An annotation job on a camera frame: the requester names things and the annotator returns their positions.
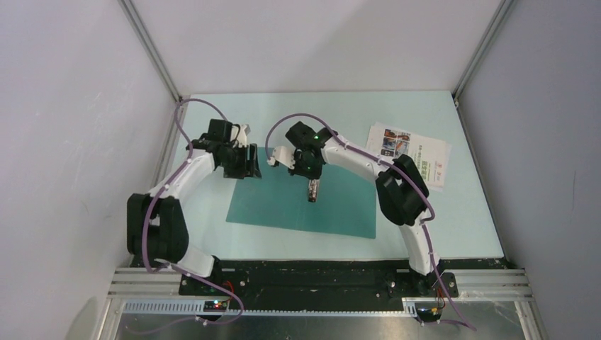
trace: green mat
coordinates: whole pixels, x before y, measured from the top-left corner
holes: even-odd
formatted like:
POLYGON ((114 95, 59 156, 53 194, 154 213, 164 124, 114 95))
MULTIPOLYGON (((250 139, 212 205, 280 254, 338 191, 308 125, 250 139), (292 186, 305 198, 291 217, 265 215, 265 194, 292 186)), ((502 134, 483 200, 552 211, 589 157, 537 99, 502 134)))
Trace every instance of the green mat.
POLYGON ((376 238, 376 187, 362 177, 326 164, 318 200, 310 203, 308 180, 267 165, 262 147, 259 168, 263 179, 236 181, 227 222, 376 238))

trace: metal panel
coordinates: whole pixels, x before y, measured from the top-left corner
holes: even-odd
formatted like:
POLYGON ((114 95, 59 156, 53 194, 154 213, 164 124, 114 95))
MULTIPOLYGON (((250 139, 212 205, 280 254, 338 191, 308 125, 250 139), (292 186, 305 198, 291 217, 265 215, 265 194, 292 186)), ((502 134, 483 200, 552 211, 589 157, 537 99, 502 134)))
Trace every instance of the metal panel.
POLYGON ((140 39, 144 50, 146 50, 150 61, 155 66, 155 69, 159 73, 161 80, 167 87, 167 90, 170 92, 173 100, 179 101, 180 94, 177 91, 177 87, 175 87, 175 83, 169 75, 169 72, 165 67, 163 59, 159 55, 159 51, 155 47, 155 44, 153 43, 152 39, 150 38, 150 35, 148 34, 144 22, 142 21, 140 14, 138 14, 137 9, 133 5, 133 2, 131 0, 119 0, 119 3, 123 8, 123 12, 128 17, 128 20, 130 21, 135 31, 135 34, 140 39))
MULTIPOLYGON (((465 327, 428 324, 423 327, 410 317, 242 317, 229 325, 204 327, 202 322, 182 322, 149 334, 144 339, 261 339, 261 340, 453 340, 524 339, 512 302, 462 303, 461 311, 478 331, 465 327)), ((128 328, 152 330, 181 319, 176 315, 128 314, 128 328)), ((445 319, 455 319, 452 310, 445 319)), ((121 331, 119 339, 140 339, 121 331)))
POLYGON ((485 56, 486 52, 495 41, 499 29, 501 28, 505 20, 507 20, 509 12, 513 8, 515 2, 516 1, 514 0, 503 0, 499 4, 499 7, 497 8, 495 15, 493 16, 493 19, 490 21, 488 27, 486 28, 482 40, 480 40, 480 43, 478 43, 476 51, 470 59, 470 62, 467 68, 465 69, 464 73, 461 75, 459 83, 455 87, 455 91, 453 91, 455 105, 458 105, 459 97, 461 97, 461 94, 464 92, 467 83, 469 82, 472 74, 478 68, 478 65, 482 61, 482 58, 485 56))

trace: white table surface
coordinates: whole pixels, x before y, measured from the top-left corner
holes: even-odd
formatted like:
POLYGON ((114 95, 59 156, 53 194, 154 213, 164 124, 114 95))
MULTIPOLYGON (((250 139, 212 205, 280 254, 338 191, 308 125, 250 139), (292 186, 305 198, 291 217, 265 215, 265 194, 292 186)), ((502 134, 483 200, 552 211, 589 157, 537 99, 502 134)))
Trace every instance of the white table surface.
MULTIPOLYGON (((430 191, 437 218, 430 222, 435 251, 443 258, 502 257, 495 226, 476 173, 467 141, 448 91, 245 93, 197 95, 215 104, 234 123, 248 123, 251 142, 264 146, 269 128, 290 113, 312 113, 359 145, 365 145, 375 122, 392 125, 452 144, 443 192, 430 191)), ((208 121, 218 118, 212 108, 190 103, 184 129, 198 138, 208 121)), ((303 118, 315 130, 317 122, 303 118)), ((298 119, 281 124, 270 147, 289 145, 284 134, 298 119)), ((180 136, 175 166, 185 157, 180 136)), ((408 251, 398 228, 377 209, 376 238, 242 225, 225 221, 235 181, 218 169, 185 203, 190 242, 221 259, 406 259, 408 251)))

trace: gray wall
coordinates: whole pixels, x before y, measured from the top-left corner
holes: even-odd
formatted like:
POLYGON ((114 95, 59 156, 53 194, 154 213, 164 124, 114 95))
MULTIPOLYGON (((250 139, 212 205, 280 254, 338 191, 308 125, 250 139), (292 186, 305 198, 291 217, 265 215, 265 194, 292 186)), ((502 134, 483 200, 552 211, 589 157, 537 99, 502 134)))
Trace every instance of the gray wall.
POLYGON ((598 339, 601 2, 518 1, 460 106, 549 335, 598 339))
POLYGON ((0 339, 87 339, 173 102, 115 0, 0 5, 0 339))
POLYGON ((135 3, 178 89, 218 94, 449 90, 500 0, 135 3))

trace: photo on paper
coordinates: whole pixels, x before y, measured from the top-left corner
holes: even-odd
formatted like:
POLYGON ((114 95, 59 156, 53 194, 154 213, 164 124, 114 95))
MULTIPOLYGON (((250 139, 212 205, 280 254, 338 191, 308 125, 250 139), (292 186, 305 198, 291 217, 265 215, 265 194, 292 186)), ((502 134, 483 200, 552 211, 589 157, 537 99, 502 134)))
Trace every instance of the photo on paper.
POLYGON ((409 150, 409 142, 403 142, 402 140, 397 141, 396 149, 395 149, 395 157, 400 157, 401 154, 407 154, 409 150))
POLYGON ((384 137, 396 138, 396 136, 397 136, 397 132, 396 131, 392 131, 390 129, 384 130, 384 137))
POLYGON ((400 132, 396 135, 398 140, 409 142, 411 140, 411 134, 409 132, 400 132))
POLYGON ((395 139, 384 137, 384 140, 382 141, 382 149, 387 149, 387 150, 394 152, 395 147, 396 147, 395 139))
POLYGON ((392 150, 382 149, 380 150, 380 154, 386 157, 394 157, 394 151, 392 150))

